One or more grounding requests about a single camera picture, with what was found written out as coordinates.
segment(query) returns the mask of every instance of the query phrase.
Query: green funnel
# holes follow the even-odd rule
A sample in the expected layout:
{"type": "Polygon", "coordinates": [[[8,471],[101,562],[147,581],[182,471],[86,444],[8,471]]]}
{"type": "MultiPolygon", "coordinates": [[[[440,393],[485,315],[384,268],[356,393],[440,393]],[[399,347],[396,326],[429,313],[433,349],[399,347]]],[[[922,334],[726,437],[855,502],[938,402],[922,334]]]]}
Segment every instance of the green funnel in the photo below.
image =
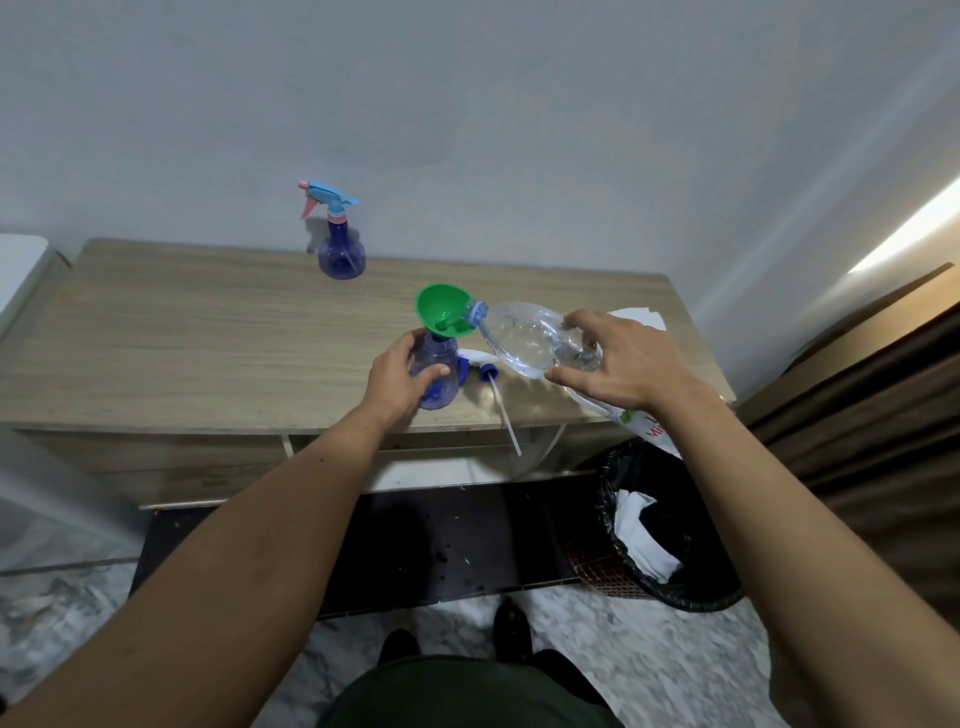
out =
{"type": "Polygon", "coordinates": [[[472,296],[449,283],[432,283],[417,294],[417,315],[423,325],[441,336],[466,336],[474,327],[464,321],[472,296]]]}

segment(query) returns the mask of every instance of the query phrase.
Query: spray bottle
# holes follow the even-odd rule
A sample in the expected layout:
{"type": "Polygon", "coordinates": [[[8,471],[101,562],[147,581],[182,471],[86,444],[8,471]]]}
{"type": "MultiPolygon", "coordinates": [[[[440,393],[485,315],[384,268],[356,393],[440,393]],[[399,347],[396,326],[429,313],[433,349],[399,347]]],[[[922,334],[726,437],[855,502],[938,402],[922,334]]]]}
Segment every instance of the spray bottle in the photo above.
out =
{"type": "Polygon", "coordinates": [[[350,236],[344,205],[356,205],[359,201],[345,197],[339,190],[325,184],[300,182],[298,186],[306,194],[301,220],[309,215],[318,203],[326,205],[326,223],[330,228],[330,235],[324,238],[317,250],[320,269],[332,279],[355,279],[367,267],[367,252],[364,251],[359,236],[350,236]]]}

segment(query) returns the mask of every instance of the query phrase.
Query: spray bottle cap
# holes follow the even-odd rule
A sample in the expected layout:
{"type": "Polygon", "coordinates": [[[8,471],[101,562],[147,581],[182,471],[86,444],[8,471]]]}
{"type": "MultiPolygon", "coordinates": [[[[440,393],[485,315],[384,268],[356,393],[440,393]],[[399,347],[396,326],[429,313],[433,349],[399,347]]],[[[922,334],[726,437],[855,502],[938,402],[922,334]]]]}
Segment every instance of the spray bottle cap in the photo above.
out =
{"type": "Polygon", "coordinates": [[[339,217],[340,215],[346,215],[344,205],[356,205],[360,202],[359,200],[351,200],[349,197],[344,197],[340,190],[334,189],[326,184],[301,181],[297,183],[297,187],[306,193],[306,205],[303,208],[303,214],[300,216],[301,220],[313,211],[317,203],[324,203],[324,205],[326,205],[328,215],[339,217]]]}
{"type": "Polygon", "coordinates": [[[415,304],[420,321],[441,336],[466,336],[476,327],[461,318],[473,298],[463,288],[433,283],[417,294],[415,304]]]}

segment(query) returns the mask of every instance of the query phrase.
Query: black shoe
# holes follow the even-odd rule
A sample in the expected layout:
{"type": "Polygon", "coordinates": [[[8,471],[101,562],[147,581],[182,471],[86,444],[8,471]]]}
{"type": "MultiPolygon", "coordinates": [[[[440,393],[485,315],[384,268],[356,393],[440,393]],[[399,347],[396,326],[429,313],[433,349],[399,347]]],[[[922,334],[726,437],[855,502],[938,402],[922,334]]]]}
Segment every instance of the black shoe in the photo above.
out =
{"type": "Polygon", "coordinates": [[[534,653],[530,622],[512,599],[507,597],[493,618],[493,649],[498,663],[525,665],[534,653]]]}
{"type": "Polygon", "coordinates": [[[417,642],[417,638],[405,629],[395,629],[383,641],[380,659],[376,663],[386,665],[394,660],[402,660],[404,657],[417,657],[419,654],[420,643],[417,642]]]}

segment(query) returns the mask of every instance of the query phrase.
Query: wooden desk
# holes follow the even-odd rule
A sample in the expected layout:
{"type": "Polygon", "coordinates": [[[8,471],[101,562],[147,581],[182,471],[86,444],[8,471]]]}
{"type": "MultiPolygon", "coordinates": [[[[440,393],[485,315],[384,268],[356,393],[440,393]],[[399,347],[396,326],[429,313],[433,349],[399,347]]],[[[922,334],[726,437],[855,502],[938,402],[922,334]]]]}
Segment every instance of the wooden desk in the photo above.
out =
{"type": "MultiPolygon", "coordinates": [[[[732,399],[664,276],[371,258],[359,279],[338,281],[313,255],[97,240],[30,329],[0,347],[0,424],[89,473],[153,473],[117,485],[141,505],[193,498],[197,469],[212,484],[200,495],[220,497],[285,456],[279,436],[316,434],[346,414],[373,358],[418,325],[414,297],[436,281],[563,312],[649,306],[693,371],[732,399]],[[157,475],[171,471],[179,480],[157,475]]],[[[477,332],[461,344],[486,348],[477,332]]],[[[597,427],[560,387],[504,370],[517,427],[597,427]]],[[[448,407],[418,412],[397,448],[479,430],[498,430],[482,447],[500,447],[502,426],[492,391],[473,380],[448,407]]]]}

